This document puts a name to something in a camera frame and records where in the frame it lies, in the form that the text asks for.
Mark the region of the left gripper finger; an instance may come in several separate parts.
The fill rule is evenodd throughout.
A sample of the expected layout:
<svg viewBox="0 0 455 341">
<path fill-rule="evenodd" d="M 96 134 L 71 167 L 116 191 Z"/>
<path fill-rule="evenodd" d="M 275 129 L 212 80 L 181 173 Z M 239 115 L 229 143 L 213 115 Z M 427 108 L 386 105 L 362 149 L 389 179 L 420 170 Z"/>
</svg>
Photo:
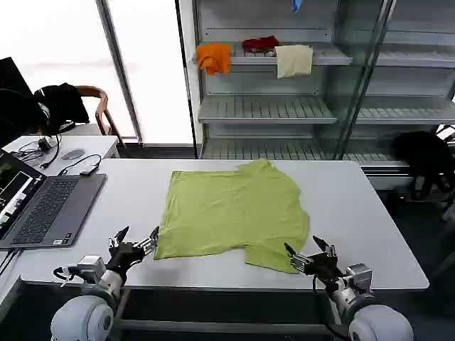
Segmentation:
<svg viewBox="0 0 455 341">
<path fill-rule="evenodd" d="M 145 254 L 150 254 L 157 247 L 158 237 L 159 226 L 157 226 L 146 239 L 143 239 L 141 242 L 136 243 L 136 247 L 142 249 Z"/>
<path fill-rule="evenodd" d="M 123 242 L 124 238 L 129 231 L 129 226 L 126 226 L 124 229 L 121 229 L 113 237 L 109 238 L 109 249 L 116 249 Z"/>
</svg>

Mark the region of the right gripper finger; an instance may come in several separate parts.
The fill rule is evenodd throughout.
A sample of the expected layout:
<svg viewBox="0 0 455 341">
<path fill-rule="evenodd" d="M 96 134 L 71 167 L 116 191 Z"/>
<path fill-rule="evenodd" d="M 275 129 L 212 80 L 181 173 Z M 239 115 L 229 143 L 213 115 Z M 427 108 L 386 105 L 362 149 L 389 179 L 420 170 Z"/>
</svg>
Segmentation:
<svg viewBox="0 0 455 341">
<path fill-rule="evenodd" d="M 322 252 L 326 252 L 329 256 L 337 256 L 336 248 L 333 244 L 328 244 L 324 239 L 313 236 L 313 240 Z"/>
<path fill-rule="evenodd" d="M 290 264 L 300 273 L 303 274 L 313 274 L 313 260 L 307 256 L 303 256 L 294 251 L 294 249 L 287 243 L 284 243 L 285 249 L 287 251 Z"/>
</svg>

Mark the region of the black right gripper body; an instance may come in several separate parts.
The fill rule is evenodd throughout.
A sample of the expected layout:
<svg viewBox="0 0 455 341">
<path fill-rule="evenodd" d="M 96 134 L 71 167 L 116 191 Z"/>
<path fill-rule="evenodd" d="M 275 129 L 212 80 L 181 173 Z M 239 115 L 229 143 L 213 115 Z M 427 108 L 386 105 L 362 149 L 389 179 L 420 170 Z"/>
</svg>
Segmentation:
<svg viewBox="0 0 455 341">
<path fill-rule="evenodd" d="M 343 276 L 342 271 L 338 268 L 338 257 L 329 256 L 322 252 L 308 257 L 309 263 L 304 265 L 304 273 L 308 276 L 316 275 L 317 279 L 323 283 L 337 281 Z"/>
</svg>

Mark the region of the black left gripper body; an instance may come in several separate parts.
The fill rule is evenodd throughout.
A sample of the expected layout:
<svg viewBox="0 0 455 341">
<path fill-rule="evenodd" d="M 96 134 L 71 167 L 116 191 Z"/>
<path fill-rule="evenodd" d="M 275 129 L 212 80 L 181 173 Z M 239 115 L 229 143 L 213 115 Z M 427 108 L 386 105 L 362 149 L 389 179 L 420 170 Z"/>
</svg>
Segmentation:
<svg viewBox="0 0 455 341">
<path fill-rule="evenodd" d="M 121 243 L 118 247 L 110 249 L 111 259 L 107 262 L 106 270 L 118 274 L 126 274 L 133 265 L 142 262 L 145 251 L 135 243 Z"/>
</svg>

